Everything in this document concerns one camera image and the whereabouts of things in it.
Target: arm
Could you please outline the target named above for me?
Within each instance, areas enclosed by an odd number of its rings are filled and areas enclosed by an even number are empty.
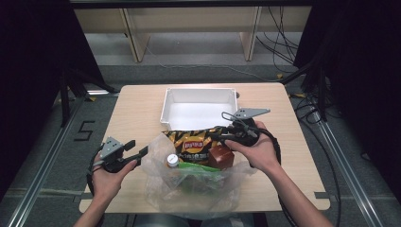
[[[96,226],[102,215],[106,211],[110,202],[117,195],[121,188],[125,176],[131,172],[136,166],[136,161],[132,161],[124,166],[117,173],[109,173],[103,168],[95,170],[93,175],[93,183],[95,195],[91,204],[75,223],[75,227],[79,226]]]
[[[256,122],[256,126],[266,128],[262,122]],[[284,205],[299,226],[332,226],[280,166],[273,144],[267,135],[261,134],[252,147],[245,147],[229,140],[225,141],[225,144],[242,153],[255,168],[270,178]]]

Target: chip bag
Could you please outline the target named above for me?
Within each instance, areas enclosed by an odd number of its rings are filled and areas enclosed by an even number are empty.
[[[222,127],[214,127],[200,131],[163,131],[163,133],[173,142],[181,162],[207,166],[209,149],[218,144],[210,134],[221,133],[222,130]]]

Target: person's left hand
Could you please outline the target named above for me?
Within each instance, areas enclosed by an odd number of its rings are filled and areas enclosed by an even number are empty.
[[[95,162],[98,160],[100,160],[99,154],[96,156]],[[104,170],[101,166],[94,166],[95,172],[92,176],[95,193],[94,200],[96,198],[101,198],[108,202],[112,201],[120,190],[121,183],[125,176],[134,170],[136,163],[136,160],[129,162],[117,173],[110,173]]]

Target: plastic bag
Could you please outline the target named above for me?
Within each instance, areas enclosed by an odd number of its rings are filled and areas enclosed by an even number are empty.
[[[142,159],[142,168],[148,174],[145,195],[161,212],[184,218],[228,215],[238,205],[242,181],[256,172],[245,158],[218,172],[200,167],[169,168],[165,158],[171,153],[176,149],[163,133],[148,145],[148,155]]]

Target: bottle cap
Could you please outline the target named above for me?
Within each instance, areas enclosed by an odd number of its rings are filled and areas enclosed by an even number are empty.
[[[179,163],[177,154],[170,154],[167,156],[167,164],[170,167],[176,167]]]

